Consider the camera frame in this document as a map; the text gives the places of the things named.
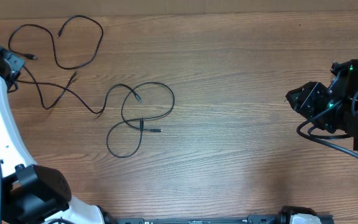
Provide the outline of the black cable separated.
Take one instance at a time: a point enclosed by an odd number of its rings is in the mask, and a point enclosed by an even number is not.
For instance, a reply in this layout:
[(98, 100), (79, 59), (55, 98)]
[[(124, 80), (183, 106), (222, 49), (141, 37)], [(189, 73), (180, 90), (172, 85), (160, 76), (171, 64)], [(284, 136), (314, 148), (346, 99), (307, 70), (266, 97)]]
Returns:
[(54, 61), (55, 61), (56, 65), (57, 65), (59, 68), (64, 69), (64, 70), (76, 70), (76, 69), (83, 68), (83, 67), (89, 65), (89, 64), (96, 58), (96, 56), (97, 56), (97, 54), (98, 54), (99, 47), (100, 47), (101, 42), (102, 42), (103, 37), (104, 37), (104, 29), (103, 29), (102, 25), (101, 25), (98, 21), (96, 21), (96, 20), (94, 20), (94, 19), (92, 19), (92, 18), (90, 18), (90, 17), (88, 17), (88, 16), (84, 16), (84, 15), (74, 15), (74, 16), (69, 17), (69, 18), (62, 24), (61, 28), (60, 28), (59, 31), (57, 32), (57, 38), (60, 38), (60, 37), (62, 36), (63, 31), (64, 31), (66, 25), (67, 25), (69, 22), (71, 22), (71, 20), (74, 20), (74, 19), (77, 19), (77, 18), (82, 18), (82, 19), (86, 19), (86, 20), (91, 21), (92, 23), (96, 24), (96, 25), (99, 27), (100, 31), (101, 31), (100, 37), (99, 37), (99, 40), (98, 40), (98, 43), (96, 44), (96, 47), (95, 47), (95, 50), (94, 50), (94, 53), (93, 53), (92, 57), (91, 57), (88, 61), (86, 61), (85, 63), (76, 65), (76, 66), (74, 66), (74, 67), (64, 67), (64, 66), (62, 66), (62, 65), (59, 63), (59, 61), (58, 61), (57, 50), (56, 50), (56, 45), (55, 45), (55, 38), (54, 38), (54, 36), (52, 35), (52, 33), (51, 33), (47, 28), (45, 28), (45, 27), (43, 27), (43, 26), (40, 26), (40, 25), (37, 25), (37, 24), (23, 24), (23, 25), (19, 26), (17, 29), (15, 29), (15, 30), (11, 33), (11, 35), (9, 36), (9, 39), (8, 39), (8, 41), (7, 41), (8, 49), (9, 49), (9, 51), (11, 51), (11, 52), (13, 52), (13, 53), (15, 53), (15, 54), (17, 54), (17, 55), (21, 55), (21, 56), (25, 57), (26, 59), (29, 59), (29, 60), (37, 60), (38, 57), (37, 57), (36, 55), (34, 55), (34, 54), (18, 52), (18, 51), (14, 50), (14, 49), (12, 48), (13, 38), (15, 37), (15, 35), (16, 35), (22, 28), (24, 28), (24, 27), (35, 27), (35, 28), (38, 28), (38, 29), (42, 29), (42, 30), (44, 30), (45, 32), (47, 32), (47, 33), (49, 34), (50, 39), (51, 39), (51, 43), (52, 43), (52, 50), (53, 50)]

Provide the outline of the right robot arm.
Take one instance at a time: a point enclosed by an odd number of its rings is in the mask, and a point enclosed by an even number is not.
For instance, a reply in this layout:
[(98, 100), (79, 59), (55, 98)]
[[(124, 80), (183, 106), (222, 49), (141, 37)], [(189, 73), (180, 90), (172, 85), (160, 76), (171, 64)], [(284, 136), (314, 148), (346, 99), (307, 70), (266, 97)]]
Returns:
[(329, 86), (308, 82), (286, 99), (306, 119), (296, 129), (300, 136), (358, 160), (358, 59), (333, 62), (331, 73)]

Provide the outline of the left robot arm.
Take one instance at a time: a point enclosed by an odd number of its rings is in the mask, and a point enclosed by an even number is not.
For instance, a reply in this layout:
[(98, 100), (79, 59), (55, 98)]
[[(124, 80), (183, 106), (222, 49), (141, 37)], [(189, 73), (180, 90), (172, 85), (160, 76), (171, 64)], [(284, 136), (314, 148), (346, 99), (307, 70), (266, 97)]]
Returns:
[(59, 170), (38, 165), (26, 149), (8, 100), (23, 67), (0, 46), (0, 223), (110, 223), (99, 206), (72, 195)]

